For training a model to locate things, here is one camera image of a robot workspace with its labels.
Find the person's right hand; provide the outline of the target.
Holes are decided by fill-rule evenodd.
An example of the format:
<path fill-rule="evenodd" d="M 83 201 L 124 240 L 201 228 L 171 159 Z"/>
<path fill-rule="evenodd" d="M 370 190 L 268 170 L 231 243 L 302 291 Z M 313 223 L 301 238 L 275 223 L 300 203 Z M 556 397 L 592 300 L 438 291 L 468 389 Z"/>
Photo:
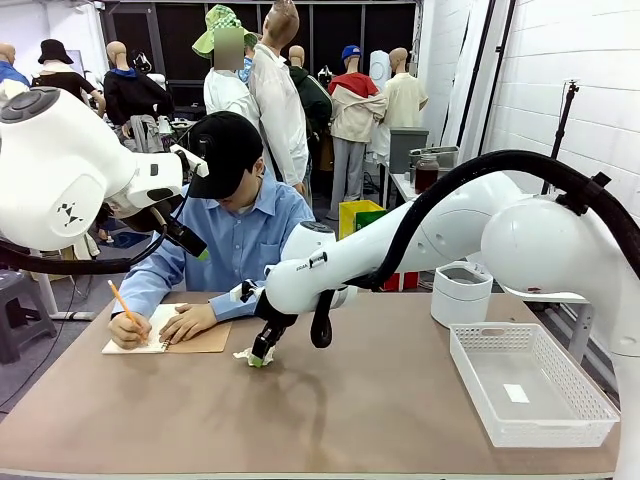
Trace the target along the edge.
<path fill-rule="evenodd" d="M 108 325 L 111 339 L 121 348 L 131 350 L 147 344 L 151 331 L 149 321 L 138 313 L 116 314 Z"/>

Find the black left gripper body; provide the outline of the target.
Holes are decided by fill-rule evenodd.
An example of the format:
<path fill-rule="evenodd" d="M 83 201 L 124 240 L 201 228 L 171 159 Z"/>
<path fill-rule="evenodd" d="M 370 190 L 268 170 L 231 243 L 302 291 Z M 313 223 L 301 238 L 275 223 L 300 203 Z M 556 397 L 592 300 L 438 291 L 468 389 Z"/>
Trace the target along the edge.
<path fill-rule="evenodd" d="M 193 257 L 200 257 L 207 249 L 204 240 L 175 218 L 169 219 L 166 239 Z"/>

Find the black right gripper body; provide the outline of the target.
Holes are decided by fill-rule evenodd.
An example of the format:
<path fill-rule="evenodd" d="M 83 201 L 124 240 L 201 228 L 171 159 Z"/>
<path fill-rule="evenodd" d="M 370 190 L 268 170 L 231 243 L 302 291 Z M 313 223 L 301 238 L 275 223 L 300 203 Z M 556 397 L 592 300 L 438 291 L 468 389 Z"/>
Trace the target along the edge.
<path fill-rule="evenodd" d="M 286 329 L 294 325 L 298 319 L 298 314 L 282 313 L 273 307 L 266 292 L 261 293 L 254 313 L 257 317 L 265 321 L 265 326 L 261 332 L 270 330 L 271 328 L 282 328 L 284 334 Z"/>

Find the person's left hand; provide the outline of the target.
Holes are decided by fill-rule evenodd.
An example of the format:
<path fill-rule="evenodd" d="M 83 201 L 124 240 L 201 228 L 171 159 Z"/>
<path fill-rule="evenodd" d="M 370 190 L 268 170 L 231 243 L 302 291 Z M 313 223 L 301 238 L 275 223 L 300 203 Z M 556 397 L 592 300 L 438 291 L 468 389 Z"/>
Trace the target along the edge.
<path fill-rule="evenodd" d="M 184 304 L 175 310 L 176 315 L 160 330 L 161 342 L 177 344 L 187 341 L 217 324 L 215 313 L 209 304 Z"/>

